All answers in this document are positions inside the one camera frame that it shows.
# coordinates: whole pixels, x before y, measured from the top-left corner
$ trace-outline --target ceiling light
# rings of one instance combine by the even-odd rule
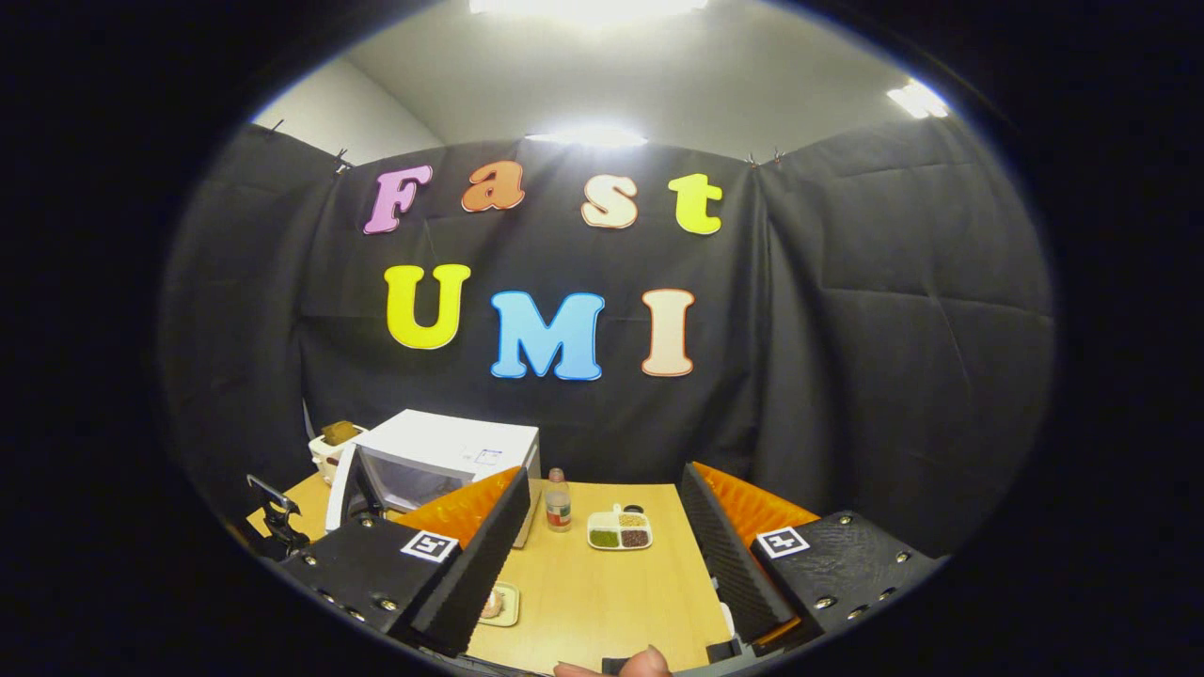
[[[945,106],[945,101],[915,78],[910,78],[902,89],[891,89],[886,95],[904,111],[911,113],[914,118],[926,118],[928,116],[943,118],[949,116],[949,107]]]
[[[707,6],[707,0],[470,0],[474,14],[542,16],[569,19],[583,25],[680,14]]]
[[[638,134],[604,126],[585,126],[554,134],[529,134],[531,141],[553,141],[555,143],[580,143],[584,146],[643,146],[648,140]]]

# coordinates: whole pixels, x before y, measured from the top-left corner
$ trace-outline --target black fabric backdrop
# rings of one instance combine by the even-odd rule
[[[182,226],[164,296],[161,363],[185,467],[230,519],[242,476],[281,488],[312,471],[314,426],[376,425],[402,408],[533,424],[569,481],[673,482],[687,460],[808,510],[852,508],[919,549],[957,547],[1029,449],[1052,366],[1049,279],[1032,218],[990,155],[951,120],[860,130],[754,167],[648,145],[531,141],[412,153],[335,176],[329,154],[247,130]],[[467,213],[477,167],[524,167],[512,210]],[[385,171],[430,164],[393,232],[364,235]],[[275,199],[235,187],[273,173]],[[724,189],[710,236],[683,230],[666,184]],[[588,226],[591,176],[632,177],[636,223]],[[389,335],[383,272],[472,269],[460,330],[436,351]],[[683,288],[694,371],[641,371],[641,295]],[[489,299],[523,290],[545,322],[571,293],[606,299],[602,377],[490,375]]]

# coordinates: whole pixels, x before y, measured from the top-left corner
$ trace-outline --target letter m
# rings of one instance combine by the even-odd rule
[[[526,292],[495,294],[491,305],[497,308],[497,364],[489,371],[498,378],[523,378],[526,365],[519,351],[526,352],[531,369],[539,376],[548,373],[551,360],[560,353],[554,373],[565,381],[594,381],[602,376],[602,367],[594,359],[594,337],[598,313],[606,306],[596,294],[569,294],[560,304],[551,324],[544,324],[535,300]]]

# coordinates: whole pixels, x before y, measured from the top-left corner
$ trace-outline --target clip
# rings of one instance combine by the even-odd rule
[[[264,508],[264,524],[267,525],[267,530],[276,540],[284,543],[287,554],[291,555],[309,544],[308,536],[289,526],[289,516],[301,514],[301,508],[293,499],[272,489],[254,475],[247,476],[247,484],[259,489],[259,502]]]
[[[335,155],[335,161],[338,163],[338,169],[335,170],[336,175],[343,173],[344,171],[347,171],[347,170],[349,170],[349,169],[352,169],[352,167],[355,166],[352,163],[348,163],[347,160],[343,159],[343,153],[346,153],[346,152],[347,152],[347,148],[341,148],[338,151],[338,154]]]

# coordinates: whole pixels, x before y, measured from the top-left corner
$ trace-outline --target sauce bottle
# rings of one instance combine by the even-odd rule
[[[548,514],[548,529],[568,531],[573,525],[573,516],[569,512],[568,482],[565,482],[563,470],[554,467],[548,471],[548,485],[543,490],[543,501]]]

